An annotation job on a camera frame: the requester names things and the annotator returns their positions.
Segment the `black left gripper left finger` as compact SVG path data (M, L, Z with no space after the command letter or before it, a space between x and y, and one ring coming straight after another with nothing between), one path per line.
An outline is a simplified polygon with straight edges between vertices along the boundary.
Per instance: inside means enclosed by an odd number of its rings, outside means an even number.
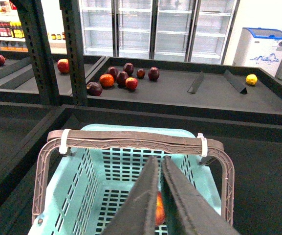
M127 199L103 235L153 235L158 193L158 160L149 156Z

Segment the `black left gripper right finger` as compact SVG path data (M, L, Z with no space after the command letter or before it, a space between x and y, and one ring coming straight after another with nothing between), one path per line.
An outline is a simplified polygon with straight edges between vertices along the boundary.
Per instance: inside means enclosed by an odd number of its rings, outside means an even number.
M169 156L161 163L161 193L170 235L238 235Z

